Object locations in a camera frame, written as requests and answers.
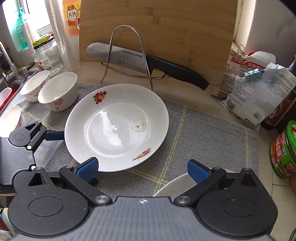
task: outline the soap dispenser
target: soap dispenser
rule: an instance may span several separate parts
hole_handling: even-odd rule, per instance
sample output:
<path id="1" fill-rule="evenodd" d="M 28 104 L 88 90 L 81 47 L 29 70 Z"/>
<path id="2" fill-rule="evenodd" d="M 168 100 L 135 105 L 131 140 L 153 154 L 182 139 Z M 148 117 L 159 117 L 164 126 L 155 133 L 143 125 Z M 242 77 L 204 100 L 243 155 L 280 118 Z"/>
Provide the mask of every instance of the soap dispenser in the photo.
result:
<path id="1" fill-rule="evenodd" d="M 22 49 L 25 50 L 28 48 L 28 45 L 27 45 L 24 33 L 22 32 L 22 28 L 21 28 L 21 24 L 23 24 L 25 21 L 24 17 L 23 17 L 24 12 L 22 11 L 22 7 L 20 7 L 18 10 L 16 10 L 16 12 L 18 12 L 19 17 L 15 23 L 15 27 L 17 29 L 18 36 L 20 38 Z"/>

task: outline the tile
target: tile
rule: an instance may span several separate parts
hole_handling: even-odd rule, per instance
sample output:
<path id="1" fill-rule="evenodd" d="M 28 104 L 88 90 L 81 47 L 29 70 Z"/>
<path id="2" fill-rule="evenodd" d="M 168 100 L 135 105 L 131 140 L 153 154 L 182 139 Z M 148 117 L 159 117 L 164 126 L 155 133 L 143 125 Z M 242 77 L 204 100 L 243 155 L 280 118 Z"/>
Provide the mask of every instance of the tile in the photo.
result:
<path id="1" fill-rule="evenodd" d="M 271 144 L 277 138 L 278 135 L 279 133 L 275 128 L 268 131 L 269 143 Z M 274 172 L 274 170 L 272 170 L 272 184 L 290 187 L 290 179 L 281 178 Z"/>
<path id="2" fill-rule="evenodd" d="M 113 67 L 129 74 L 145 76 L 145 74 L 141 74 L 130 69 L 125 69 L 118 66 Z M 105 67 L 101 65 L 101 63 L 85 61 L 80 65 L 76 73 L 79 83 L 99 84 L 105 73 Z M 153 71 L 153 76 L 158 77 L 162 76 L 162 74 L 163 73 L 160 71 Z M 129 77 L 117 73 L 111 69 L 108 70 L 102 84 L 113 85 L 119 83 L 136 84 L 150 88 L 148 79 Z M 239 118 L 237 118 L 231 112 L 225 110 L 219 104 L 222 99 L 210 95 L 213 88 L 211 85 L 205 91 L 203 91 L 192 84 L 182 82 L 168 76 L 162 80 L 153 80 L 153 85 L 154 92 L 161 97 L 183 103 L 189 107 L 227 119 L 239 125 L 243 125 Z"/>
<path id="3" fill-rule="evenodd" d="M 14 55 L 11 55 L 11 59 L 15 64 L 18 64 L 20 66 L 24 66 L 34 62 L 33 55 L 31 54 L 29 49 L 22 50 Z"/>
<path id="4" fill-rule="evenodd" d="M 259 168 L 258 177 L 269 195 L 272 193 L 273 169 L 269 160 L 269 136 L 268 131 L 260 128 L 259 131 Z"/>
<path id="5" fill-rule="evenodd" d="M 296 196 L 289 187 L 273 185 L 272 199 L 278 208 L 278 218 L 271 236 L 276 241 L 287 241 L 296 226 Z"/>
<path id="6" fill-rule="evenodd" d="M 274 170 L 272 170 L 272 184 L 286 187 L 291 186 L 290 178 L 281 178 L 274 172 Z"/>

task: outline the bamboo cutting board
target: bamboo cutting board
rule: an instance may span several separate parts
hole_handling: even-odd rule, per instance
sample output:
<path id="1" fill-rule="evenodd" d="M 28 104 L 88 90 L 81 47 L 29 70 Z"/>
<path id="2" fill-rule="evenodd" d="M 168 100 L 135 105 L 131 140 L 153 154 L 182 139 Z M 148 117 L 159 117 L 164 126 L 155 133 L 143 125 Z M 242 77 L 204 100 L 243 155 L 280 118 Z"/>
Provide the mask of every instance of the bamboo cutting board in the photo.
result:
<path id="1" fill-rule="evenodd" d="M 82 0 L 80 60 L 93 42 L 109 43 L 127 24 L 141 35 L 147 54 L 186 66 L 219 86 L 233 38 L 237 0 Z M 113 45 L 142 52 L 136 34 L 116 31 Z"/>

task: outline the black knife handle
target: black knife handle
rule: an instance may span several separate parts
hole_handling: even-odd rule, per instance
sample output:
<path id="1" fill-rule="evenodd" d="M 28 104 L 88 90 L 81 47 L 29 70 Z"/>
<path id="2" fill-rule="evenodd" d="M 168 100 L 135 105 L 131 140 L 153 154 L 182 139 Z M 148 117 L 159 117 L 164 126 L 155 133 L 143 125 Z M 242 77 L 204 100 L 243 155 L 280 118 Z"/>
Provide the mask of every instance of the black knife handle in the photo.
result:
<path id="1" fill-rule="evenodd" d="M 206 81 L 204 77 L 187 67 L 174 64 L 149 54 L 147 54 L 146 57 L 150 73 L 152 73 L 153 69 L 159 69 L 160 71 L 177 80 L 193 84 L 202 90 L 205 90 L 209 85 L 209 82 Z"/>

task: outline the white plate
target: white plate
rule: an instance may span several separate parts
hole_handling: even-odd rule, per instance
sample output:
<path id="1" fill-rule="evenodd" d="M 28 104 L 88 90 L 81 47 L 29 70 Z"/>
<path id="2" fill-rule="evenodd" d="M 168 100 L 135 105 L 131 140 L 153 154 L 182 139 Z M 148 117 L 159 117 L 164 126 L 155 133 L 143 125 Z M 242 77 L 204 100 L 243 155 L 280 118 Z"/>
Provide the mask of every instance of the white plate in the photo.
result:
<path id="1" fill-rule="evenodd" d="M 99 171 L 116 172 L 149 158 L 168 131 L 168 110 L 149 89 L 131 84 L 105 86 L 71 111 L 65 142 L 73 158 L 99 161 Z"/>
<path id="2" fill-rule="evenodd" d="M 188 191 L 190 188 L 193 188 L 195 185 L 196 182 L 189 176 L 188 173 L 185 173 L 163 186 L 157 193 L 154 194 L 154 197 L 168 196 L 171 197 L 172 201 L 174 201 L 176 197 Z"/>

